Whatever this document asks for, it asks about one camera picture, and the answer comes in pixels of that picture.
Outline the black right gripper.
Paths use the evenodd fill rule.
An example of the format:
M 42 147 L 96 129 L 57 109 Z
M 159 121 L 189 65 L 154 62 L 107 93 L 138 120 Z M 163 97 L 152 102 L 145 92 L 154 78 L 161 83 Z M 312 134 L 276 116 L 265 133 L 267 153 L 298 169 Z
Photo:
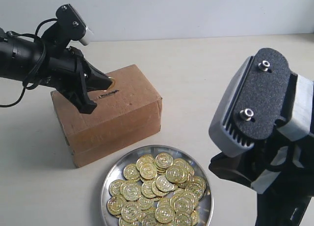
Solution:
M 225 153 L 235 147 L 228 137 L 210 138 L 221 152 L 212 157 L 209 170 L 220 179 L 241 184 L 275 201 L 313 198 L 313 135 L 298 141 L 273 135 L 233 157 Z

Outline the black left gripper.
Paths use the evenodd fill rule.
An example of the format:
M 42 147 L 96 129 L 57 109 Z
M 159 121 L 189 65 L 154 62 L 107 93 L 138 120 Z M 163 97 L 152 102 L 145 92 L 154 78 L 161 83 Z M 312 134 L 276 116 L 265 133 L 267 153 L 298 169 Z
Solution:
M 111 81 L 105 73 L 84 59 L 81 50 L 69 47 L 72 41 L 54 23 L 42 34 L 47 45 L 47 68 L 41 85 L 53 87 L 77 108 L 80 113 L 92 113 L 97 104 L 88 97 L 88 90 L 107 90 Z

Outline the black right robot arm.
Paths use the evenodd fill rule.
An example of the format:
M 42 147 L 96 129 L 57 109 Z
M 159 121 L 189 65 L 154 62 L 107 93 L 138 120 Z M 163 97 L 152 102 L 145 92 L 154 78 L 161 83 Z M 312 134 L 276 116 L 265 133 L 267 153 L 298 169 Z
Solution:
M 272 136 L 236 157 L 219 153 L 209 170 L 257 193 L 257 226 L 298 226 L 314 196 L 314 156 Z

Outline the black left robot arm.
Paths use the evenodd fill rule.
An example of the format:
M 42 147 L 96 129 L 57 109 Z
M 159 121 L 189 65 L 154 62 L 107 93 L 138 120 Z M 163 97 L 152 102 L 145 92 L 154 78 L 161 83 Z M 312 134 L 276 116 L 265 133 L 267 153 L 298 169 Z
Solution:
M 91 114 L 97 104 L 88 93 L 113 87 L 113 78 L 89 63 L 81 50 L 50 43 L 36 34 L 0 31 L 0 76 L 20 81 L 23 90 L 55 88 L 80 113 Z

